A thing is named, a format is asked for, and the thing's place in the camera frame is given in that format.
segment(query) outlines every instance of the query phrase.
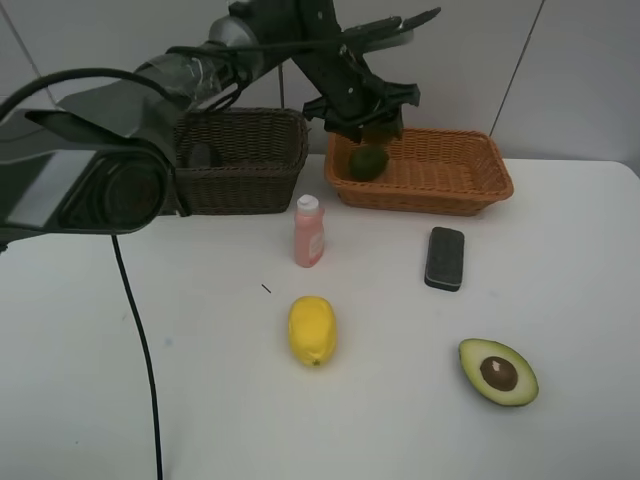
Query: white table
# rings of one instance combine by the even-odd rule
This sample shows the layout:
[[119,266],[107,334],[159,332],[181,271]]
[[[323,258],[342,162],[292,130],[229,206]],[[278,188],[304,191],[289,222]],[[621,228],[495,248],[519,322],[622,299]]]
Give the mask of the white table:
[[[160,218],[122,239],[168,479],[640,478],[630,170],[508,161],[515,195],[454,218],[345,207],[321,160],[297,190],[327,207],[327,252],[310,270],[291,259],[291,212]],[[466,235],[455,294],[422,281],[437,225]],[[288,349],[301,295],[326,297],[338,316],[323,369]],[[110,240],[11,245],[0,312],[0,478],[153,480],[145,368]],[[457,362],[467,337],[520,351],[538,399],[505,409],[477,395]]]

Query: lemon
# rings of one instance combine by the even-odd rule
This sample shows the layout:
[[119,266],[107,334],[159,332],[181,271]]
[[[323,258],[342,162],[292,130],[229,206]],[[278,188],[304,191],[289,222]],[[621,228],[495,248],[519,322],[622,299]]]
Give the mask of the lemon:
[[289,312],[289,345],[305,365],[326,363],[336,348],[336,317],[321,297],[300,297]]

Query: avocado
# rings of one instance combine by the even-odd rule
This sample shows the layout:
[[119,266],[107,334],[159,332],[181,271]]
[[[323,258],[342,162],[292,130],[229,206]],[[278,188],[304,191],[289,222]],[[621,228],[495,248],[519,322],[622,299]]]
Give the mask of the avocado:
[[538,380],[522,356],[506,345],[469,338],[458,346],[460,364],[471,384],[505,407],[527,405],[538,396]]
[[370,182],[387,168],[389,155],[379,145],[357,148],[349,159],[349,173],[358,182]]

